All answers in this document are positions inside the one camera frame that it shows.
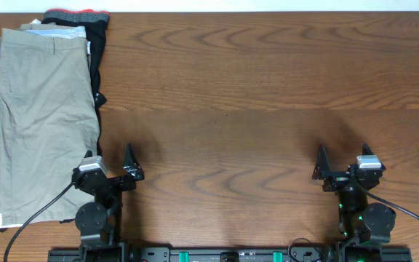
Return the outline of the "khaki green shorts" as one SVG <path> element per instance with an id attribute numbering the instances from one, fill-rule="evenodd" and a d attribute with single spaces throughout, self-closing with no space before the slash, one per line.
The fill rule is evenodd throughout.
<path id="1" fill-rule="evenodd" d="M 4 225 L 63 221 L 91 201 L 66 191 L 71 173 L 100 134 L 92 98 L 89 41 L 74 48 L 24 45 L 4 29 L 0 51 L 0 213 Z"/>

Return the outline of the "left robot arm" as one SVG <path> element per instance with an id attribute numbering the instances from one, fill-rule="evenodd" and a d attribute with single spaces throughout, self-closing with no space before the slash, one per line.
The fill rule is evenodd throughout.
<path id="1" fill-rule="evenodd" d="M 75 217 L 81 235 L 81 261 L 133 260 L 129 244 L 120 237 L 122 193 L 136 189 L 145 174 L 130 144 L 125 148 L 123 169 L 125 175 L 109 178 L 103 158 L 88 151 L 73 170 L 73 186 L 94 197 L 79 208 Z"/>

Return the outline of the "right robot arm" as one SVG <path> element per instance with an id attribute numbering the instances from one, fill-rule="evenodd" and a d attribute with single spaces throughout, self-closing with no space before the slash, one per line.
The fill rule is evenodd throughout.
<path id="1" fill-rule="evenodd" d="M 383 260 L 381 246 L 391 240 L 396 213 L 382 203 L 369 203 L 368 193 L 385 170 L 366 144 L 345 171 L 332 170 L 325 147 L 319 147 L 312 178 L 323 181 L 324 192 L 338 196 L 339 231 L 344 236 L 323 252 L 325 261 Z"/>

